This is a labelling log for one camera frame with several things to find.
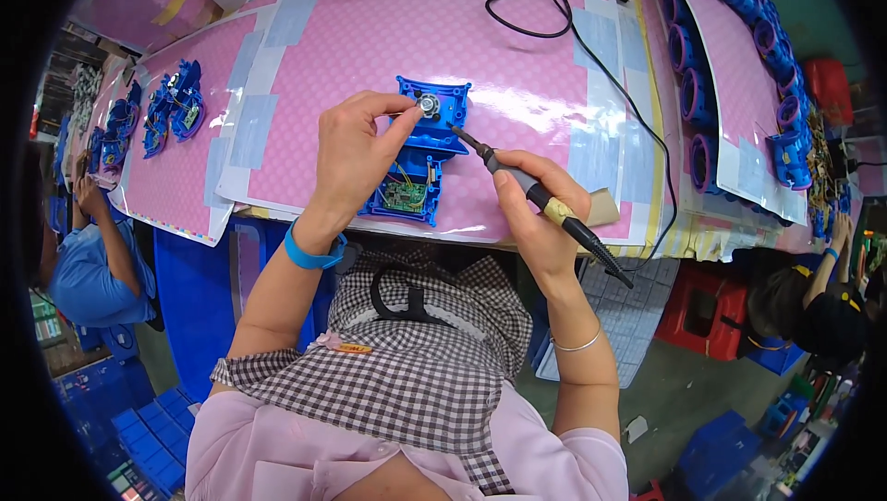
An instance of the yellow wire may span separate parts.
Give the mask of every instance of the yellow wire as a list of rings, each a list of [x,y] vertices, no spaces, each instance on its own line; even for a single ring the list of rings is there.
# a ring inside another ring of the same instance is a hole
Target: yellow wire
[[[413,180],[411,180],[410,177],[406,174],[406,172],[404,172],[403,167],[401,167],[397,161],[394,161],[394,163],[397,165],[397,169],[400,170],[401,175],[406,180],[406,185],[413,187]]]
[[[428,186],[431,185],[431,163],[427,163],[428,165],[428,178],[425,182],[425,192],[422,194],[422,200],[418,203],[410,203],[410,207],[421,207],[425,204],[425,199],[428,196]]]

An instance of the red stool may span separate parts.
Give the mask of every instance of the red stool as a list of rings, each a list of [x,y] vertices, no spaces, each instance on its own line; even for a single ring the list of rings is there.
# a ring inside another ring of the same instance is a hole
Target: red stool
[[[736,359],[746,287],[719,266],[681,261],[654,337],[721,361]]]

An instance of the hand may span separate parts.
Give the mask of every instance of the hand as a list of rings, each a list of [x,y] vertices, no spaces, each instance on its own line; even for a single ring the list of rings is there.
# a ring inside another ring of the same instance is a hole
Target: hand
[[[850,215],[838,213],[835,215],[835,231],[832,233],[832,248],[839,253],[846,244],[853,241],[853,222]]]
[[[375,119],[399,112],[377,137]],[[320,115],[317,184],[305,213],[332,233],[322,239],[327,247],[382,183],[420,118],[415,99],[375,91],[361,91]]]
[[[502,164],[535,175],[552,195],[573,209],[579,220],[588,219],[591,195],[554,161],[526,151],[497,151],[496,158]],[[575,280],[576,240],[544,215],[530,210],[526,195],[513,175],[499,170],[493,175],[493,183],[517,249],[542,293],[548,297],[564,280]]]
[[[105,198],[102,192],[98,190],[98,186],[88,175],[80,178],[73,185],[73,194],[77,196],[77,205],[83,214],[99,219],[105,214],[110,215]]]

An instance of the worker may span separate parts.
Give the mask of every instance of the worker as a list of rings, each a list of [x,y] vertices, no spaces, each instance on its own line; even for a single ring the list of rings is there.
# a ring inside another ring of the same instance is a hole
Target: worker
[[[400,112],[377,136],[374,119]],[[320,116],[314,194],[211,374],[188,444],[188,499],[628,498],[615,357],[574,273],[577,242],[502,170],[499,207],[548,302],[560,372],[551,432],[515,391],[530,316],[491,257],[450,274],[422,249],[365,250],[341,278],[329,330],[294,351],[340,232],[420,118],[414,99],[371,91]],[[497,156],[588,217],[590,196],[557,164]]]
[[[862,355],[869,319],[859,291],[850,283],[853,223],[842,213],[834,226],[831,244],[815,272],[785,264],[753,278],[747,301],[751,331],[746,340],[754,348],[761,349],[762,337],[780,337],[817,356],[824,370],[835,371]],[[769,261],[758,264],[769,265]],[[829,283],[836,265],[837,280]],[[741,354],[747,351],[740,348]]]
[[[115,222],[89,176],[78,179],[73,192],[72,230],[61,245],[43,220],[39,271],[32,283],[37,294],[46,293],[79,326],[147,322],[162,332],[154,274],[136,245],[132,219]]]

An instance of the green circuit board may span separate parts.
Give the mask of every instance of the green circuit board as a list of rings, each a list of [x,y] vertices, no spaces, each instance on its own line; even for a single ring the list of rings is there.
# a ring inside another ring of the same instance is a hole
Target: green circuit board
[[[385,184],[383,208],[419,213],[425,205],[425,184],[406,185],[395,181]]]

